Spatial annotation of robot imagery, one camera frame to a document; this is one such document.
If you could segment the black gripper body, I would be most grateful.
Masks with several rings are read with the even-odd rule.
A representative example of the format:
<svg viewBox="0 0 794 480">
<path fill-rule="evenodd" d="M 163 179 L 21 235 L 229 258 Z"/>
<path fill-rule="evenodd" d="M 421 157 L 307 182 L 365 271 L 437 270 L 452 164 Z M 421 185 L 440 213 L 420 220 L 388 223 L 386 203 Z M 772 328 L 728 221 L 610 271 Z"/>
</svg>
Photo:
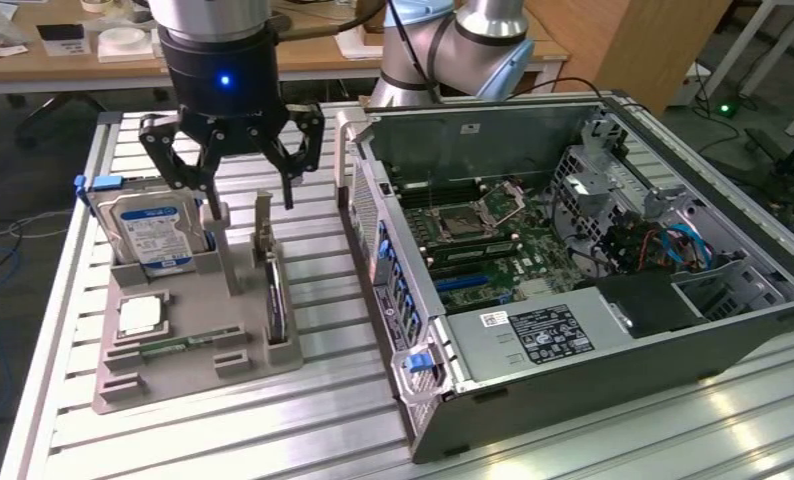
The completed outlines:
<svg viewBox="0 0 794 480">
<path fill-rule="evenodd" d="M 289 120 L 279 97 L 275 34 L 263 27 L 223 42 L 185 39 L 158 29 L 178 113 L 157 121 L 157 142 L 183 132 L 206 146 L 219 133 L 227 153 L 283 153 L 278 140 Z"/>
</svg>

